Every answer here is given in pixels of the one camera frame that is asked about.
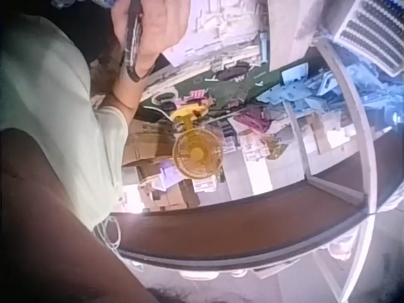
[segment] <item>floor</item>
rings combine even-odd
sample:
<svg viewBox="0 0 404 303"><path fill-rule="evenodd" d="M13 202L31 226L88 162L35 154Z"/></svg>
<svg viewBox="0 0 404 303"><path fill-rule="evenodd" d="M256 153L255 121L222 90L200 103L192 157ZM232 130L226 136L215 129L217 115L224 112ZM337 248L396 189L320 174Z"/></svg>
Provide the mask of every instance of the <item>floor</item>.
<svg viewBox="0 0 404 303"><path fill-rule="evenodd" d="M358 151L357 140L352 137L350 141L330 151L319 154L312 130L308 126L302 128L302 135L313 174L334 166ZM289 143L289 146L280 158L276 160L263 158L261 160L262 163L245 161L241 150L226 154L223 159L226 182L219 184L217 190L212 193L198 193L201 206L250 197L255 194L285 187L304 179L297 140L292 140ZM267 172L264 174L261 170L257 170L256 167L249 167L249 165L261 166Z"/></svg>
<svg viewBox="0 0 404 303"><path fill-rule="evenodd" d="M394 291L398 281L404 281L403 239L404 212L402 210L397 209L377 215L371 249L350 303L385 302L383 299ZM343 262L332 259L327 251L319 253L330 267L337 282L343 286L353 258ZM144 272L134 271L134 274L146 287L175 290L184 294L187 301L192 303L336 302L311 255L303 257L279 274L263 280L249 271L242 278L221 273L212 281L195 282L183 279L176 271L152 266L145 266Z"/></svg>

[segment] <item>white cable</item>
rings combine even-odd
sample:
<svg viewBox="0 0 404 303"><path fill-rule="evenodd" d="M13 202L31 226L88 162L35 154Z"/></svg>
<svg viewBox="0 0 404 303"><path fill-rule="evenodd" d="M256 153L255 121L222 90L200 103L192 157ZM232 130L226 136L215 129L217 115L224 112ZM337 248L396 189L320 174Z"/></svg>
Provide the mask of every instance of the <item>white cable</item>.
<svg viewBox="0 0 404 303"><path fill-rule="evenodd" d="M108 224L112 222L115 223L116 229L117 229L117 240L115 242L111 242L111 240L108 237L107 233L107 227ZM122 263L124 263L128 268L132 268L136 271L139 272L144 272L144 266L141 263L136 263L136 262L131 262L130 260L124 259L121 254L119 254L118 248L119 244L121 243L121 228L119 226L119 222L116 217L114 216L109 216L106 218L103 222L97 225L97 232L100 235L102 241L104 244L117 256L118 259L121 260Z"/></svg>
<svg viewBox="0 0 404 303"><path fill-rule="evenodd" d="M171 118L170 118L170 116L167 115L167 113L166 113L164 110L162 110L162 109L159 109L159 108L157 108L157 107L152 107L152 106L143 106L143 108L145 108L145 109L154 109L154 110L157 110L158 112L161 112L161 113L164 115L164 117L166 117L168 120L172 121Z"/></svg>

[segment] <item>person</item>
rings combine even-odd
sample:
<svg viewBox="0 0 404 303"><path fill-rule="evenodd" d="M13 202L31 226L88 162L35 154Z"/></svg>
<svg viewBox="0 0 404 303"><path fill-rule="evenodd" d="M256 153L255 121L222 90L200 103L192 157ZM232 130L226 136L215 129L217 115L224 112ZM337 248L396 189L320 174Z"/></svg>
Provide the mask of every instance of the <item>person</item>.
<svg viewBox="0 0 404 303"><path fill-rule="evenodd" d="M143 34L135 67L140 78L185 34L189 2L141 0ZM129 3L117 0L111 9L123 47ZM92 234L121 197L128 124L147 78L133 81L123 68L93 111L88 66L67 35L38 16L14 16L2 26L3 296L13 301L157 302Z"/></svg>

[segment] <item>fingers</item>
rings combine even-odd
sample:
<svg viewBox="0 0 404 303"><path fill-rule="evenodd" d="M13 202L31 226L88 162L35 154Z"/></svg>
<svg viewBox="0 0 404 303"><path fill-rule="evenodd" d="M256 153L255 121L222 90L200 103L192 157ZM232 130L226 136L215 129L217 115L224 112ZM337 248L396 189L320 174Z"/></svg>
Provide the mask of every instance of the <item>fingers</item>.
<svg viewBox="0 0 404 303"><path fill-rule="evenodd" d="M165 7L167 8L167 28L168 34L173 42L181 39L180 31L180 12L181 0L165 0Z"/></svg>
<svg viewBox="0 0 404 303"><path fill-rule="evenodd" d="M181 38L188 29L189 12L191 11L191 0L180 0L179 26L181 29Z"/></svg>
<svg viewBox="0 0 404 303"><path fill-rule="evenodd" d="M165 21L167 11L164 0L141 0L143 13L147 20Z"/></svg>
<svg viewBox="0 0 404 303"><path fill-rule="evenodd" d="M129 5L131 0L116 0L115 4L111 8L112 18L119 18L128 14Z"/></svg>

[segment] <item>dark hair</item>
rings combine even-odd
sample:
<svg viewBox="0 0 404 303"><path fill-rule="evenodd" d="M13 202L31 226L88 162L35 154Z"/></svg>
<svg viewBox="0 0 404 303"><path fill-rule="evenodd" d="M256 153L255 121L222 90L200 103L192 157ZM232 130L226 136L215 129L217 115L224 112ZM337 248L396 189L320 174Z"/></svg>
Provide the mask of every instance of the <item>dark hair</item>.
<svg viewBox="0 0 404 303"><path fill-rule="evenodd" d="M168 289L148 288L147 290L159 303L187 303L184 301L187 295L184 294L178 294Z"/></svg>

